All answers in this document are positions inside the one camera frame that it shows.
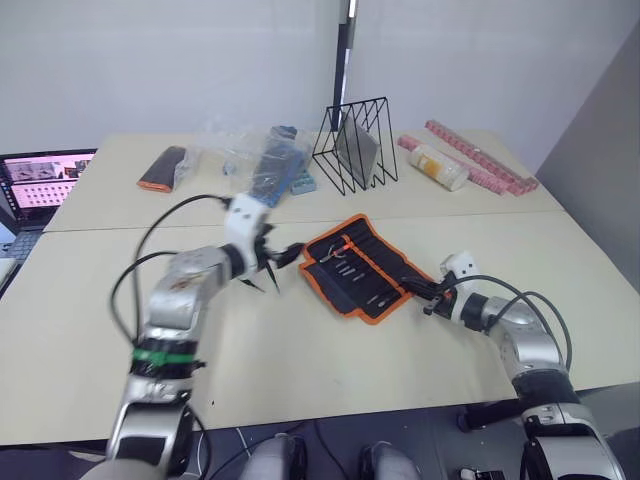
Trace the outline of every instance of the gray wall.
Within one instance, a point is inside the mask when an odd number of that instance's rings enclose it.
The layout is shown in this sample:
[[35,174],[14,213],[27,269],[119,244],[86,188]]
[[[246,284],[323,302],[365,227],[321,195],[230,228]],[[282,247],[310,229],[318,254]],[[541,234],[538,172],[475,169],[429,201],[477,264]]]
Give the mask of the gray wall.
[[538,178],[640,292],[639,52],[636,25]]

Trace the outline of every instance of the laptop screen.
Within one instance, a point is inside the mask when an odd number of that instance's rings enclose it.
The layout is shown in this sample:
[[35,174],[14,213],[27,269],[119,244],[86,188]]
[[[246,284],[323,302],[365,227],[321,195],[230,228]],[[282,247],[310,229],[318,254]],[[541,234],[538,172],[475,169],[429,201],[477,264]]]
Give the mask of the laptop screen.
[[2,191],[18,225],[46,225],[94,153],[76,150],[0,156]]

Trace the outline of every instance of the white bottle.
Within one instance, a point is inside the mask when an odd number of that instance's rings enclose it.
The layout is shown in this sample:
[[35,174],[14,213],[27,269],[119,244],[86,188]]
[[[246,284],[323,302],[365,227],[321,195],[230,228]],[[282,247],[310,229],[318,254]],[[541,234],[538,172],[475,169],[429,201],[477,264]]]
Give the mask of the white bottle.
[[468,169],[425,143],[413,149],[409,154],[409,163],[452,192],[462,187],[469,178]]

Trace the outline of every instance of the table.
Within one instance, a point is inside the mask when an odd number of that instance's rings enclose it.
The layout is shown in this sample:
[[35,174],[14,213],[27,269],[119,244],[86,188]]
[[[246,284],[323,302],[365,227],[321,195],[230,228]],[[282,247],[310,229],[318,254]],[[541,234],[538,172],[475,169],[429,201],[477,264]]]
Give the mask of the table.
[[[270,245],[309,240],[335,223],[281,224]],[[373,223],[427,273],[437,275],[446,255],[469,249],[484,273],[547,295],[573,336],[576,389],[640,378],[639,297],[565,212]],[[38,242],[0,302],[0,444],[109,435],[129,347],[111,323],[107,297],[143,231],[54,232]],[[166,227],[154,232],[148,248],[222,240],[220,226]],[[165,265],[161,259],[145,265],[146,293]],[[209,366],[197,373],[194,399],[208,428],[514,395],[487,337],[426,317],[414,301],[375,327],[346,320],[321,303],[295,266],[276,273],[280,296],[263,273],[256,282],[266,294],[233,282],[211,304],[203,355]],[[483,292],[503,294],[496,288]],[[120,305],[130,311],[128,288]]]
[[[427,129],[407,133],[429,140],[453,156],[464,158]],[[529,175],[495,134],[478,130],[462,133],[518,173]],[[201,193],[232,194],[243,189],[244,182],[221,175],[223,158],[215,155],[202,160],[195,175],[185,179],[171,194],[145,191],[136,185],[165,148],[194,142],[197,142],[195,135],[119,134],[109,137],[46,231],[145,227],[186,197]],[[471,183],[457,192],[448,192],[411,167],[406,160],[406,150],[396,146],[395,151],[399,169],[397,183],[390,182],[387,186],[357,194],[349,193],[345,197],[312,162],[310,172],[318,190],[283,197],[270,217],[271,222],[337,221],[359,212],[367,212],[371,218],[380,219],[562,210],[543,186],[521,197],[511,194],[498,196]],[[385,158],[391,158],[390,152],[385,153]],[[165,225],[222,225],[223,220],[224,211],[217,204],[198,202],[172,215]]]

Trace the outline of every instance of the black wire rack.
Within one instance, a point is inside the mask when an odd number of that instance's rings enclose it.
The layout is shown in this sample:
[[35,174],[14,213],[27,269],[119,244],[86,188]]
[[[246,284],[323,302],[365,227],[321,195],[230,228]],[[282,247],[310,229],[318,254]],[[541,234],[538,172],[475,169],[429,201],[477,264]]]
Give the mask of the black wire rack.
[[327,107],[313,159],[342,195],[397,182],[387,97]]

